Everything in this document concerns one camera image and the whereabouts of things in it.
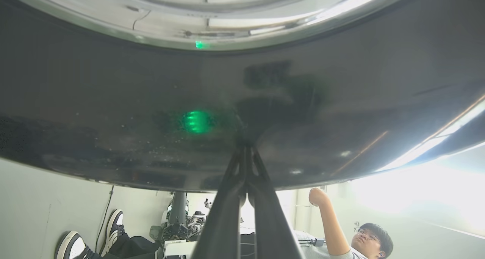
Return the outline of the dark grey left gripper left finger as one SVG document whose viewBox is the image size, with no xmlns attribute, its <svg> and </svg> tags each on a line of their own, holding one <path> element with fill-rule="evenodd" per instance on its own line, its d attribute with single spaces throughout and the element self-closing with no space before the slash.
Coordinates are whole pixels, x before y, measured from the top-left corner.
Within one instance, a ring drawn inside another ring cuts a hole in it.
<svg viewBox="0 0 485 259">
<path fill-rule="evenodd" d="M 248 146 L 239 147 L 217 190 L 193 259 L 240 258 L 240 210 L 246 199 Z"/>
</svg>

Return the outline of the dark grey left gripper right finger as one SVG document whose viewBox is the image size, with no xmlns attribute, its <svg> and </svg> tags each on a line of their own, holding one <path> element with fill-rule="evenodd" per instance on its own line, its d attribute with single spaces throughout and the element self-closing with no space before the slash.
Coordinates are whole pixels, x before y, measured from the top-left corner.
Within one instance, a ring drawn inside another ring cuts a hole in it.
<svg viewBox="0 0 485 259">
<path fill-rule="evenodd" d="M 255 210 L 255 258 L 302 259 L 260 154 L 251 146 L 247 147 L 247 193 Z"/>
</svg>

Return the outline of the bystander bare hand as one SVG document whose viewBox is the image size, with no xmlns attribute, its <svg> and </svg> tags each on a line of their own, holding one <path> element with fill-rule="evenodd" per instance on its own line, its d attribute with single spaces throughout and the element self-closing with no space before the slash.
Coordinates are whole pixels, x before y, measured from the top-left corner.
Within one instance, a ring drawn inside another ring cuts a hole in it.
<svg viewBox="0 0 485 259">
<path fill-rule="evenodd" d="M 320 188 L 312 188 L 309 192 L 309 202 L 315 207 L 323 207 L 329 204 L 330 199 L 326 192 Z"/>
</svg>

